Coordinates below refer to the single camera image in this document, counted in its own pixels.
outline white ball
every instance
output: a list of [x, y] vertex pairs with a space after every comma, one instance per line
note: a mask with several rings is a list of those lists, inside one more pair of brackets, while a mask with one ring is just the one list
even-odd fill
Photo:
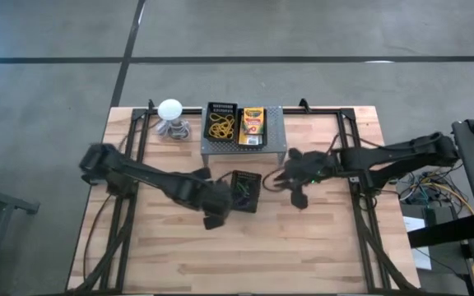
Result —
[[164, 120], [174, 120], [182, 114], [182, 104], [176, 99], [166, 99], [158, 106], [158, 116]]

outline wooden table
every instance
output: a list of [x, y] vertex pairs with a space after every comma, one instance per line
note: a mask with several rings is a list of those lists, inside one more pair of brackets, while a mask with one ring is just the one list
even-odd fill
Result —
[[[375, 107], [354, 109], [360, 136], [383, 144]], [[128, 133], [131, 112], [132, 108], [111, 109], [104, 142], [118, 145]], [[191, 138], [163, 140], [150, 131], [145, 164], [181, 172], [202, 167], [200, 116], [184, 117], [191, 123]], [[156, 120], [153, 117], [150, 125]], [[288, 146], [302, 151], [326, 150], [337, 133], [332, 115], [286, 115], [285, 127]], [[209, 166], [214, 178], [233, 169], [264, 176], [274, 170], [277, 159], [276, 155], [214, 155]], [[306, 210], [290, 204], [289, 192], [262, 189], [256, 214], [232, 211], [225, 226], [206, 231], [202, 212], [177, 206], [159, 190], [141, 186], [124, 293], [366, 292], [346, 180], [327, 180], [304, 191], [309, 196]], [[91, 190], [68, 288], [82, 282], [83, 250], [92, 220], [107, 196], [105, 186]], [[407, 279], [419, 286], [398, 199], [392, 193], [378, 199], [384, 249]], [[91, 240], [87, 272], [105, 250], [113, 211], [113, 202], [109, 203]]]

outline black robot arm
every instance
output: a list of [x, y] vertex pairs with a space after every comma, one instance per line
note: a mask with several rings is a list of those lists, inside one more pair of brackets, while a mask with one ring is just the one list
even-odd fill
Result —
[[232, 206], [228, 184], [207, 181], [210, 169], [167, 173], [129, 159], [110, 144], [91, 145], [80, 169], [86, 174], [84, 180], [91, 177], [107, 181], [107, 192], [117, 197], [129, 198], [136, 182], [156, 187], [181, 206], [203, 210], [206, 229], [222, 226]]
[[[301, 153], [293, 148], [289, 150], [284, 171], [274, 181], [276, 187], [292, 191], [292, 205], [304, 209], [308, 198], [303, 186], [309, 183], [329, 178], [358, 178], [364, 184], [361, 193], [374, 196], [390, 179], [401, 178], [426, 165], [452, 167], [458, 159], [453, 141], [440, 132], [373, 149], [351, 147]], [[377, 164], [388, 165], [372, 170]]]

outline concrete floor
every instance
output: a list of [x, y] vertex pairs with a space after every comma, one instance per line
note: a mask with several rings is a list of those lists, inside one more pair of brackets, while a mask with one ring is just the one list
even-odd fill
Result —
[[[136, 5], [0, 0], [0, 57], [121, 57]], [[160, 55], [474, 55], [474, 0], [154, 0], [133, 56]], [[118, 74], [119, 64], [0, 65], [0, 191], [41, 202], [12, 219], [0, 295], [64, 290], [89, 192], [77, 163], [101, 139]], [[375, 105], [391, 143], [474, 118], [474, 62], [129, 67], [121, 106], [166, 98]], [[470, 193], [463, 171], [453, 178]]]

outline black basket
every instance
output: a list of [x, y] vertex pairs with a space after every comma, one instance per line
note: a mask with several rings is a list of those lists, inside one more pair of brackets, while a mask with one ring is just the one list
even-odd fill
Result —
[[261, 193], [261, 178], [258, 173], [235, 170], [231, 174], [231, 196], [234, 200], [233, 210], [255, 213], [259, 194]]
[[237, 111], [237, 136], [235, 137], [235, 144], [237, 144], [238, 147], [240, 148], [263, 148], [268, 144], [268, 137], [267, 137], [267, 109], [264, 108], [264, 123], [263, 123], [263, 134], [258, 135], [258, 136], [263, 136], [263, 142], [259, 145], [240, 145], [239, 144], [239, 133], [240, 133], [240, 125], [243, 124], [243, 113], [244, 109], [239, 108]]
[[[210, 136], [210, 126], [214, 122], [216, 122], [210, 119], [212, 113], [215, 113], [222, 117], [225, 117], [227, 115], [232, 115], [234, 117], [234, 133], [231, 137], [221, 139]], [[234, 141], [235, 138], [239, 135], [239, 125], [237, 124], [237, 122], [237, 104], [209, 102], [207, 104], [206, 111], [206, 124], [204, 125], [204, 137], [208, 141]]]

